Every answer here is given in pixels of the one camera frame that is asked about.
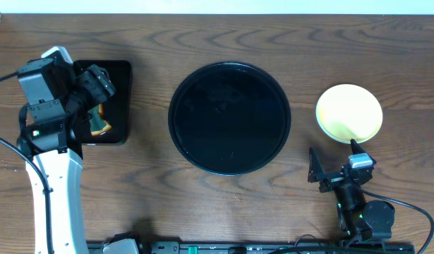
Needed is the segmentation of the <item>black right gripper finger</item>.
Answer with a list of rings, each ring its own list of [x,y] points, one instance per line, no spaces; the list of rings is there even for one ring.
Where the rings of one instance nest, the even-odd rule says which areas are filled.
[[[354,139],[350,140],[350,146],[353,155],[366,153],[366,151]]]
[[[321,181],[324,177],[323,168],[312,147],[309,148],[309,162],[308,182],[315,183]]]

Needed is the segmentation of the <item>yellow plate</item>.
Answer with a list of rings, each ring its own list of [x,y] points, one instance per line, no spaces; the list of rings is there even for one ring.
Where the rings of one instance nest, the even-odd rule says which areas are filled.
[[[328,88],[315,106],[319,127],[331,139],[349,144],[374,137],[382,126],[382,107],[367,89],[352,84]]]

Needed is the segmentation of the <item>orange green scrub sponge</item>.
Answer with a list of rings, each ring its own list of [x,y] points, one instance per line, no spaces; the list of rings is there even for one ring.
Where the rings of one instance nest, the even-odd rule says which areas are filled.
[[[97,105],[88,111],[90,116],[90,131],[92,136],[99,136],[112,129],[110,123],[104,119],[104,107],[102,104]]]

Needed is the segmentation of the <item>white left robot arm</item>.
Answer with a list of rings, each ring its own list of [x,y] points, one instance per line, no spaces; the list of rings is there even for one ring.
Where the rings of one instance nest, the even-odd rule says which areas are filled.
[[[70,63],[31,61],[18,71],[28,99],[20,111],[18,149],[27,157],[35,212],[36,253],[88,253],[80,200],[82,139],[89,111],[116,89],[95,64],[80,75]]]

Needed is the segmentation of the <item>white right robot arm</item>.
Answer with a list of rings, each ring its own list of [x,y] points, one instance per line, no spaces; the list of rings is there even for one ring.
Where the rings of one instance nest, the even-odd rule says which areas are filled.
[[[346,232],[339,241],[341,246],[381,244],[392,237],[395,208],[386,201],[366,201],[361,185],[372,179],[376,161],[354,139],[351,151],[339,172],[326,173],[316,151],[310,148],[308,182],[318,182],[321,193],[335,194],[339,226]]]

